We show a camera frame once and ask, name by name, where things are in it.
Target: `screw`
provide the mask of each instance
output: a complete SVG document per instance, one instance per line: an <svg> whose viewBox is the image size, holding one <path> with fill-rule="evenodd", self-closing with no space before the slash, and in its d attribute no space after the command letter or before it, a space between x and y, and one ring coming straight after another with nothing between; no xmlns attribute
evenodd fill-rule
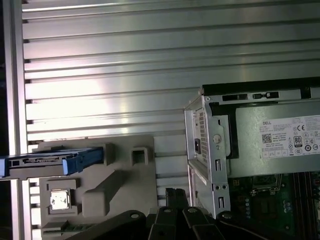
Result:
<svg viewBox="0 0 320 240"><path fill-rule="evenodd" d="M215 134L215 135L213 135L213 142L215 143L215 144L219 144L219 143L221 143L221 140L222 140L222 138L221 138L221 136L219 135L219 134Z"/></svg>
<svg viewBox="0 0 320 240"><path fill-rule="evenodd" d="M232 215L230 213L228 213L228 212L225 212L224 214L222 214L222 217L224 219L232 219Z"/></svg>
<svg viewBox="0 0 320 240"><path fill-rule="evenodd" d="M133 219L137 219L139 217L139 214L132 214L130 217Z"/></svg>
<svg viewBox="0 0 320 240"><path fill-rule="evenodd" d="M195 208L189 208L188 212L194 214L197 211Z"/></svg>

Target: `mounting hole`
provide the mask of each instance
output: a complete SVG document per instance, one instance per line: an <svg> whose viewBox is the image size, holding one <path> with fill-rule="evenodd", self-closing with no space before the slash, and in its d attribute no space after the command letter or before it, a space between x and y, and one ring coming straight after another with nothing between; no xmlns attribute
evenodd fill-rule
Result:
<svg viewBox="0 0 320 240"><path fill-rule="evenodd" d="M134 214L131 214L130 217L133 219L137 219L139 217L139 214L134 213Z"/></svg>
<svg viewBox="0 0 320 240"><path fill-rule="evenodd" d="M146 153L144 150L136 150L132 152L133 164L144 164L146 159Z"/></svg>

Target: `circuit board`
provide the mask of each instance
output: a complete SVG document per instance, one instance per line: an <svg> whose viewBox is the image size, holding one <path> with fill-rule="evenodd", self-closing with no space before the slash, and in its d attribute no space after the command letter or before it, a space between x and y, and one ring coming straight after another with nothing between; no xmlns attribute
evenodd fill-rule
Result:
<svg viewBox="0 0 320 240"><path fill-rule="evenodd" d="M295 235L288 174L230 178L231 211Z"/></svg>
<svg viewBox="0 0 320 240"><path fill-rule="evenodd" d="M320 171L314 171L311 173L312 178L312 194L314 197L314 209L317 220L317 231L320 233Z"/></svg>

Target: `small metal part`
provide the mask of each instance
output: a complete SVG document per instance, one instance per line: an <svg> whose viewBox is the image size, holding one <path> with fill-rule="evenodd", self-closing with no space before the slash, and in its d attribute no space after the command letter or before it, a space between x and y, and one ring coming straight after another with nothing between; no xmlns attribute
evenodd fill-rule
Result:
<svg viewBox="0 0 320 240"><path fill-rule="evenodd" d="M197 212L197 209L195 209L195 208L189 208L189 209L188 209L188 212L194 214L195 212Z"/></svg>
<svg viewBox="0 0 320 240"><path fill-rule="evenodd" d="M219 144L219 143L221 143L221 141L222 141L222 138L221 138L221 136L219 135L219 134L215 134L215 135L213 135L213 142L215 143L215 144Z"/></svg>
<svg viewBox="0 0 320 240"><path fill-rule="evenodd" d="M132 219L137 219L137 218L139 217L139 215L138 215L138 214L132 214L130 217L131 217Z"/></svg>
<svg viewBox="0 0 320 240"><path fill-rule="evenodd" d="M230 213L228 213L228 212L225 212L224 214L222 214L222 217L224 219L232 219L232 215Z"/></svg>
<svg viewBox="0 0 320 240"><path fill-rule="evenodd" d="M70 196L68 190L57 189L51 191L50 204L52 210L69 209Z"/></svg>

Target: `green motherboard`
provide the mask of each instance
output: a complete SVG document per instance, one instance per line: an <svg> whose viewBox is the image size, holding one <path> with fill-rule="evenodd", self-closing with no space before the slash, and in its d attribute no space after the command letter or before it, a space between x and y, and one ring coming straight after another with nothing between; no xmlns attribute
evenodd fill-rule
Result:
<svg viewBox="0 0 320 240"><path fill-rule="evenodd" d="M231 211L295 235L288 174L230 178Z"/></svg>

